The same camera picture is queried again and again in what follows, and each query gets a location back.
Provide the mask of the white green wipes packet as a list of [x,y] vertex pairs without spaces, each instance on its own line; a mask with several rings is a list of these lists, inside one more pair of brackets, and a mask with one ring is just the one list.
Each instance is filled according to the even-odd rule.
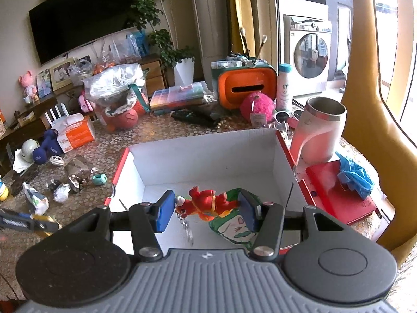
[[23,182],[22,186],[30,214],[44,215],[49,209],[48,198],[26,182]]

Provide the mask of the silver foil snack bag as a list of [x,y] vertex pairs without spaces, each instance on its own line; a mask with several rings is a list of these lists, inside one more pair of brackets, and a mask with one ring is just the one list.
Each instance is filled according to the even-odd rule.
[[83,186],[92,180],[97,168],[84,158],[82,155],[76,155],[64,167],[68,184],[74,193],[78,193]]

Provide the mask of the clear plastic bag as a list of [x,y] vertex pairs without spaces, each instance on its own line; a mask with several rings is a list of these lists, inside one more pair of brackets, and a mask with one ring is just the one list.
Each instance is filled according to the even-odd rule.
[[60,184],[53,193],[54,201],[57,203],[64,203],[69,198],[71,187],[68,183]]

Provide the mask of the yellow lidded canister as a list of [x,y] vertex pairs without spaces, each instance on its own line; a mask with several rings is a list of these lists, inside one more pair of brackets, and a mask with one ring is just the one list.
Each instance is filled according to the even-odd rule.
[[9,196],[9,188],[0,179],[0,201],[5,201]]

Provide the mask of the black phone tablet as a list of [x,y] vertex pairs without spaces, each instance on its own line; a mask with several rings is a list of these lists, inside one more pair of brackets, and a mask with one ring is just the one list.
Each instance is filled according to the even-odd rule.
[[23,182],[31,182],[39,173],[39,168],[36,164],[31,165],[28,169],[21,173],[14,172],[12,177],[10,191],[12,196],[17,196],[23,190]]

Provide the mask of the red cardboard box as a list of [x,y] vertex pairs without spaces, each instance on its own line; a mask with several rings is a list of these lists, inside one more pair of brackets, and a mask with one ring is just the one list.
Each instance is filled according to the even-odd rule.
[[251,129],[138,143],[126,149],[114,175],[112,212],[165,191],[186,196],[193,186],[222,193],[243,188],[262,201],[302,210],[306,195],[286,157],[287,145],[274,129]]

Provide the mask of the white paper napkin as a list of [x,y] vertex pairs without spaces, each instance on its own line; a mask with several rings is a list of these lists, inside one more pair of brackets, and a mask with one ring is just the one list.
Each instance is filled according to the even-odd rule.
[[28,169],[33,164],[32,154],[24,156],[21,149],[18,149],[14,153],[13,170],[17,173],[21,173]]

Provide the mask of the blue dumbbell right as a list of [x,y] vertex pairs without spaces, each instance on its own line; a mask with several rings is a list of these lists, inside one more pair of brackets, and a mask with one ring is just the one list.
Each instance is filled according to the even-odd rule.
[[48,140],[47,144],[47,154],[49,156],[53,155],[62,155],[64,152],[56,139]]

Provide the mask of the red notebook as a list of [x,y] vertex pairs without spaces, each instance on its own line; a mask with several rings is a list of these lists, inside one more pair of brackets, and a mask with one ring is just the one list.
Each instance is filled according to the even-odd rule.
[[377,207],[368,196],[362,200],[355,190],[340,183],[338,160],[309,166],[307,176],[324,205],[324,210],[345,224],[353,224],[376,211]]

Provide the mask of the pink steel mug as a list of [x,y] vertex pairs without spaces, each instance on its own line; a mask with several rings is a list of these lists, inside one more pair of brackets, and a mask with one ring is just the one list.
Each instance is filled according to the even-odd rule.
[[330,161],[345,127],[347,109],[331,98],[317,96],[307,100],[291,141],[290,153],[297,165]]

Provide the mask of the blue crumpled plastic bag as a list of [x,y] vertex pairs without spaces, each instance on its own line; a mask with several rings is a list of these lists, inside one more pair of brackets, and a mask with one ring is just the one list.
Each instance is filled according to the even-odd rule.
[[374,189],[374,182],[371,180],[366,170],[354,160],[347,158],[336,152],[340,161],[337,177],[342,185],[348,187],[350,191],[356,191],[362,200],[371,194]]

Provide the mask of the orange tissue pack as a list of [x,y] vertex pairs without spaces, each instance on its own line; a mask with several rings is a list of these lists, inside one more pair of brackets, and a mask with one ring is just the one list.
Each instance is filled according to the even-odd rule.
[[55,120],[52,129],[58,132],[57,142],[64,153],[95,140],[92,121],[81,113]]

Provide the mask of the pink fuzzy plush ball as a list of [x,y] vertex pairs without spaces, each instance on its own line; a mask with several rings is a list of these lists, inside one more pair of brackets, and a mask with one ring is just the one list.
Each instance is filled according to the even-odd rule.
[[240,106],[240,113],[248,122],[260,120],[263,123],[268,123],[273,117],[274,110],[274,101],[260,92],[248,95]]

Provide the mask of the black remote control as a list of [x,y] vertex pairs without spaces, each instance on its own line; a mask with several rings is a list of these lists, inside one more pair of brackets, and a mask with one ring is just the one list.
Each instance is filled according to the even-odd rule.
[[186,122],[188,124],[196,124],[203,127],[214,128],[220,124],[219,119],[213,119],[210,115],[207,115],[203,112],[193,111],[193,110],[174,110],[170,113],[171,118]]

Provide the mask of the white wifi router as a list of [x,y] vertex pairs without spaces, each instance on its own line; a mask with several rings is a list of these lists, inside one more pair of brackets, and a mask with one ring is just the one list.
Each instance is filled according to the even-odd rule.
[[45,113],[42,116],[42,122],[45,128],[49,129],[52,127],[53,124],[57,123],[59,120],[67,116],[69,116],[69,112],[65,104],[60,103],[45,111]]

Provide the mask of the white bottle teal cap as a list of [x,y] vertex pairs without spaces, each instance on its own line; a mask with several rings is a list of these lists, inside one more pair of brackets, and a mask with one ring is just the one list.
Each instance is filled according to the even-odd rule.
[[292,109],[291,71],[290,64],[279,64],[278,66],[276,109],[279,111],[290,112]]

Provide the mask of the colourful bead organizer box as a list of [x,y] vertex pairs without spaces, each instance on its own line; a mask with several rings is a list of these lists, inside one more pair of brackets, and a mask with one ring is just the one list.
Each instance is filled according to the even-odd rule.
[[211,94],[212,91],[204,81],[184,86],[173,86],[155,91],[151,97],[150,107],[156,113],[191,105],[201,105],[205,103],[206,96]]

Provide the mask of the yellow giraffe plush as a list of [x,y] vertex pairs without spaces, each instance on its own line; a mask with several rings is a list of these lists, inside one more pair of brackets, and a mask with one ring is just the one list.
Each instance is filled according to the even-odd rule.
[[416,246],[416,146],[384,103],[379,77],[374,0],[353,0],[343,137],[376,169],[382,191],[396,210],[378,243],[402,264]]

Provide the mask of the orange green storage box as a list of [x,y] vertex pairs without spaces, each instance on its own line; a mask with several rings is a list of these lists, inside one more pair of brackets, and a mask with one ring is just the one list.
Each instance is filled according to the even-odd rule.
[[223,59],[211,63],[213,91],[220,106],[234,110],[254,92],[276,98],[277,73],[264,60],[244,60],[244,57]]

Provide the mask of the pink teddy bear figure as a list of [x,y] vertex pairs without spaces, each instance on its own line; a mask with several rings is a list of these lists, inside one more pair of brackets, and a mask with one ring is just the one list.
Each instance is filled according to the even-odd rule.
[[38,89],[35,85],[35,76],[33,72],[27,71],[18,79],[23,88],[23,101],[26,105],[31,105],[39,100]]

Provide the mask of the framed photo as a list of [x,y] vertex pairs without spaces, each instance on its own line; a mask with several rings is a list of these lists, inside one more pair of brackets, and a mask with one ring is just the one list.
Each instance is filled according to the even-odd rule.
[[73,64],[74,59],[71,57],[50,68],[53,91],[57,91],[70,84],[71,77],[69,75],[69,67]]

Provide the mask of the washing machine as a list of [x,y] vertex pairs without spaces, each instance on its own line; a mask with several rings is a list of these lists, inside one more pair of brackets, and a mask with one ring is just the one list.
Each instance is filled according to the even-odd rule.
[[300,16],[283,16],[283,62],[292,67],[293,95],[311,95],[326,89],[332,23]]

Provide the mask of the black flat television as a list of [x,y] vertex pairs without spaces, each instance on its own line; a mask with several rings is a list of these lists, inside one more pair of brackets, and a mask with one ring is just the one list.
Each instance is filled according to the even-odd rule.
[[129,28],[135,0],[46,0],[29,11],[41,64]]

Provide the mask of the potted green plant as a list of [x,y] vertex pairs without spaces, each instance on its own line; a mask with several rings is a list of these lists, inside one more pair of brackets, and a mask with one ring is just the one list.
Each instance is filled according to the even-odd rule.
[[163,68],[173,69],[189,59],[195,61],[194,49],[180,47],[177,38],[175,17],[166,4],[172,0],[134,0],[131,2],[131,24],[139,31],[150,28],[149,45],[159,54]]

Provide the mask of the yellow curtain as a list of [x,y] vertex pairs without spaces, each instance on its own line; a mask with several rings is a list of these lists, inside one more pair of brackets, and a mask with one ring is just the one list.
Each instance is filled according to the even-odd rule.
[[254,17],[251,0],[228,0],[228,36],[230,50],[256,56]]

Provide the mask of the white tower air conditioner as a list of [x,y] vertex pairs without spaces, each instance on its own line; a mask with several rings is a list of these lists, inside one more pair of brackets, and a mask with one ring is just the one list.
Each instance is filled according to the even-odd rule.
[[204,80],[212,89],[211,63],[228,53],[227,0],[192,0]]

